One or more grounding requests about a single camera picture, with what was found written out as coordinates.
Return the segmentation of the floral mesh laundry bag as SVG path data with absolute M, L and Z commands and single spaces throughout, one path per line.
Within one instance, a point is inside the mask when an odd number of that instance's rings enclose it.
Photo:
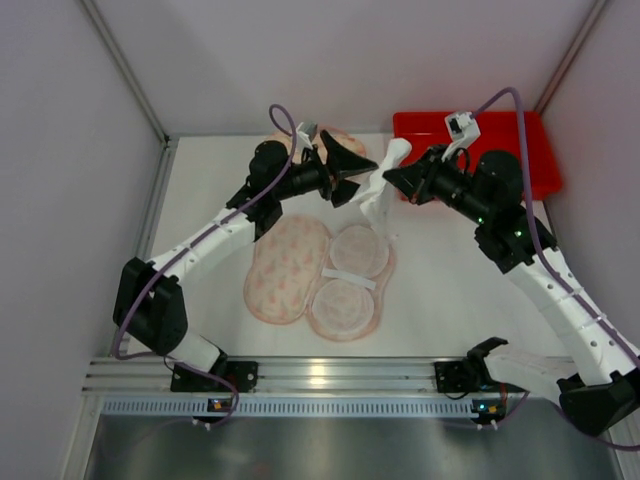
M 365 145 L 360 141 L 360 139 L 358 139 L 357 137 L 354 137 L 352 135 L 350 135 L 349 133 L 347 133 L 346 131 L 340 130 L 338 128 L 332 127 L 332 126 L 328 126 L 328 125 L 322 125 L 322 124 L 312 124 L 312 126 L 315 126 L 315 136 L 312 140 L 312 144 L 314 146 L 317 147 L 318 150 L 318 156 L 320 158 L 320 161 L 323 165 L 326 164 L 327 161 L 327 149 L 324 145 L 324 143 L 321 140 L 320 137 L 320 132 L 322 130 L 326 130 L 331 136 L 332 138 L 334 138 L 334 140 L 336 140 L 340 145 L 342 145 L 344 148 L 352 151 L 353 153 L 358 154 L 361 157 L 367 157 L 368 153 L 367 153 L 367 149 L 365 147 Z M 272 133 L 266 137 L 263 138 L 263 141 L 277 141 L 282 143 L 286 150 L 287 150 L 287 157 L 290 154 L 290 151 L 292 149 L 292 140 L 291 137 L 287 136 L 286 134 L 282 133 L 281 131 L 276 131 L 275 133 Z M 306 146 L 306 144 L 300 142 L 300 140 L 298 140 L 297 143 L 297 147 L 296 147 L 296 151 L 293 157 L 293 166 L 298 166 L 303 164 L 303 147 Z M 353 181 L 357 182 L 357 183 L 362 183 L 364 180 L 361 180 L 361 178 L 365 178 L 366 175 L 370 174 L 371 172 L 361 172 L 358 175 L 353 175 L 352 177 L 350 177 L 350 179 L 353 179 Z

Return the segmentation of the white bras pile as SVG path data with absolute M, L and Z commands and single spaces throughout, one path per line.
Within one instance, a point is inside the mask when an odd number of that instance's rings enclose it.
M 352 198 L 372 230 L 384 240 L 389 240 L 388 213 L 394 197 L 394 187 L 383 174 L 397 168 L 411 153 L 411 144 L 403 138 L 391 139 L 378 169 L 369 175 Z

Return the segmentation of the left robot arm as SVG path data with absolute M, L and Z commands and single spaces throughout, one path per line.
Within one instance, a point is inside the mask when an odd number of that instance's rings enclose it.
M 305 147 L 299 163 L 295 148 L 277 140 L 254 150 L 244 184 L 209 223 L 182 243 L 150 260 L 135 257 L 123 267 L 113 321 L 117 335 L 130 335 L 146 355 L 169 357 L 192 371 L 216 374 L 225 352 L 188 321 L 185 290 L 235 251 L 264 236 L 280 219 L 282 203 L 316 192 L 339 208 L 356 195 L 354 177 L 377 170 L 375 162 L 341 145 L 328 131 Z

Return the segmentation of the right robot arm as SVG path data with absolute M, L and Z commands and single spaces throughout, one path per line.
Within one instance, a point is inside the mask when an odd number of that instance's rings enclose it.
M 519 160 L 493 150 L 468 172 L 444 151 L 431 147 L 383 177 L 415 205 L 438 200 L 473 221 L 481 252 L 529 298 L 570 356 L 556 361 L 489 338 L 462 361 L 470 390 L 513 385 L 557 405 L 582 433 L 602 434 L 639 408 L 638 348 L 596 312 L 555 237 L 523 206 Z

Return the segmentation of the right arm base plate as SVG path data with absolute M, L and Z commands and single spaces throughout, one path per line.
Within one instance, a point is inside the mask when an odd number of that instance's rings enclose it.
M 468 394 L 485 390 L 492 381 L 477 362 L 462 359 L 434 363 L 436 388 L 443 394 Z

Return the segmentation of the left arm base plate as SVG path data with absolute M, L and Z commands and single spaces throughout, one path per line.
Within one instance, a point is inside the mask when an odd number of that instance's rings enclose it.
M 214 368 L 212 375 L 222 378 L 234 386 L 239 393 L 251 391 L 258 381 L 258 363 L 255 361 L 226 360 Z M 170 391 L 174 393 L 225 392 L 229 388 L 202 374 L 194 373 L 182 366 L 173 367 Z

